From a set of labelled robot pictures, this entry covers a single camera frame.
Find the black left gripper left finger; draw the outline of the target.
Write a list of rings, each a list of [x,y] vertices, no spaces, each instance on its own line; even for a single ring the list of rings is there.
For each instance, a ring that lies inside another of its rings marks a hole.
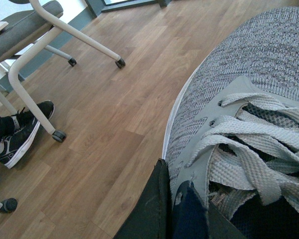
[[[170,239],[171,195],[166,161],[159,159],[115,239]]]

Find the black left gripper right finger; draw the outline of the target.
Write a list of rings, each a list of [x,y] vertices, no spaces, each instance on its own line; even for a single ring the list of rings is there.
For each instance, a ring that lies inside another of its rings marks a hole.
[[[246,239],[246,237],[227,220],[210,201],[208,208],[209,233],[211,239]]]

